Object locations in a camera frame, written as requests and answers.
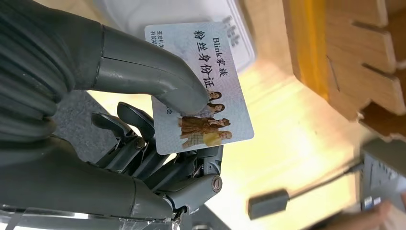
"metal screw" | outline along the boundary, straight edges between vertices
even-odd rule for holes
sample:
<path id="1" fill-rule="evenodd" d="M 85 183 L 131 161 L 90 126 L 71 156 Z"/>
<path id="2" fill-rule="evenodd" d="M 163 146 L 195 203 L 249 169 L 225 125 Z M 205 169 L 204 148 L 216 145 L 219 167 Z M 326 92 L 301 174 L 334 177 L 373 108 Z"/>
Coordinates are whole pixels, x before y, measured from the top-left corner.
<path id="1" fill-rule="evenodd" d="M 212 189 L 216 193 L 220 192 L 221 188 L 223 187 L 223 181 L 221 180 L 221 177 L 215 176 L 212 180 Z"/>
<path id="2" fill-rule="evenodd" d="M 142 138 L 138 138 L 137 142 L 135 143 L 135 148 L 140 150 L 145 146 L 145 141 Z"/>

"white plastic container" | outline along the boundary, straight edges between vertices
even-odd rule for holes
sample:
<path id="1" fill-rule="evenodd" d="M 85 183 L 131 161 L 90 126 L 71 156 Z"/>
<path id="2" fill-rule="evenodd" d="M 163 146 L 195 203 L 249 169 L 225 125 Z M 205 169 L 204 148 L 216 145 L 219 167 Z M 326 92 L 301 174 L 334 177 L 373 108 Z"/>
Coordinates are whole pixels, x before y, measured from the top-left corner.
<path id="1" fill-rule="evenodd" d="M 145 39 L 147 25 L 223 21 L 241 73 L 256 58 L 244 16 L 234 0 L 93 0 L 117 29 Z"/>

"brown outfit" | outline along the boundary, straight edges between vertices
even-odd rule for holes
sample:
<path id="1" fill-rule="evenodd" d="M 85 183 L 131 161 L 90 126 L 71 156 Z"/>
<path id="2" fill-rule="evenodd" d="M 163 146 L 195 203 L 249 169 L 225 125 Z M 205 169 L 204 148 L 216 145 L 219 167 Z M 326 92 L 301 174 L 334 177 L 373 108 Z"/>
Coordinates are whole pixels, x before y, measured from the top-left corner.
<path id="1" fill-rule="evenodd" d="M 192 133 L 211 133 L 218 131 L 222 126 L 210 125 L 210 121 L 215 121 L 214 118 L 197 118 L 194 116 L 182 117 L 182 136 Z"/>

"wooden panel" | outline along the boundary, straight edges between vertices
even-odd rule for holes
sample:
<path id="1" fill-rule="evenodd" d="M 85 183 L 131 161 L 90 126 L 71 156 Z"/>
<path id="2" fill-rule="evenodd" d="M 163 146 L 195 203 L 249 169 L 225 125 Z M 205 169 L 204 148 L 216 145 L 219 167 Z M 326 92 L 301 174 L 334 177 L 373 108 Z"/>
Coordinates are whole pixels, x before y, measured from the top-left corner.
<path id="1" fill-rule="evenodd" d="M 358 111 L 371 100 L 351 97 L 339 91 L 337 80 L 330 59 L 327 59 L 328 103 L 349 121 L 358 120 Z"/>
<path id="2" fill-rule="evenodd" d="M 341 92 L 352 97 L 370 98 L 380 106 L 396 113 L 406 112 L 400 81 L 360 65 L 333 63 L 334 76 Z"/>
<path id="3" fill-rule="evenodd" d="M 324 0 L 290 0 L 300 81 L 327 99 Z"/>
<path id="4" fill-rule="evenodd" d="M 292 17 L 289 13 L 291 10 L 290 0 L 282 0 L 282 1 L 283 1 L 283 12 L 285 14 L 286 33 L 288 35 L 289 51 L 291 55 L 293 74 L 298 80 L 300 80 L 301 74 L 299 62 L 297 60 L 296 41 L 293 31 Z"/>
<path id="5" fill-rule="evenodd" d="M 391 15 L 386 28 L 391 36 L 398 69 L 406 68 L 406 9 Z"/>
<path id="6" fill-rule="evenodd" d="M 386 9 L 388 14 L 394 14 L 406 8 L 405 0 L 386 0 Z"/>
<path id="7" fill-rule="evenodd" d="M 372 103 L 361 111 L 360 123 L 387 141 L 406 140 L 406 115 L 398 116 Z"/>
<path id="8" fill-rule="evenodd" d="M 395 73 L 395 76 L 399 79 L 400 82 L 400 87 L 402 89 L 404 98 L 405 98 L 405 92 L 406 92 L 406 69 L 401 69 L 398 70 Z"/>
<path id="9" fill-rule="evenodd" d="M 366 63 L 385 72 L 395 72 L 395 52 L 388 32 L 354 26 L 336 11 L 327 11 L 326 18 L 328 43 L 349 52 L 359 63 Z M 327 53 L 332 59 L 339 58 L 335 53 Z"/>
<path id="10" fill-rule="evenodd" d="M 388 24 L 385 0 L 326 0 L 327 11 L 335 11 L 348 21 L 379 27 Z"/>

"wooden surface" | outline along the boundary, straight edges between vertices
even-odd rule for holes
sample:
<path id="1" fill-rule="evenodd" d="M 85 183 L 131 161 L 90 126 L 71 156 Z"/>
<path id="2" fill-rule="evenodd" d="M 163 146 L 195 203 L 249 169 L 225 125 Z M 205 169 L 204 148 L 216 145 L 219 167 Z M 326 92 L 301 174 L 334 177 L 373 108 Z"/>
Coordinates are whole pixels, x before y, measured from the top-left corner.
<path id="1" fill-rule="evenodd" d="M 405 139 L 405 1 L 327 0 L 326 6 L 329 103 L 387 140 Z M 387 26 L 378 28 L 382 10 Z"/>
<path id="2" fill-rule="evenodd" d="M 55 7 L 56 1 L 41 2 Z M 71 2 L 63 10 L 97 17 L 88 0 L 63 2 Z M 290 201 L 285 212 L 255 221 L 247 216 L 248 198 L 280 188 L 295 194 L 342 172 L 371 134 L 293 76 L 282 0 L 243 0 L 241 6 L 258 52 L 256 63 L 239 76 L 255 137 L 225 146 L 224 187 L 207 205 L 234 230 L 299 230 L 353 205 L 356 177 L 344 177 Z M 119 101 L 152 114 L 147 95 L 90 93 L 112 114 Z"/>
<path id="3" fill-rule="evenodd" d="M 324 0 L 282 0 L 294 75 L 309 89 L 328 98 Z"/>

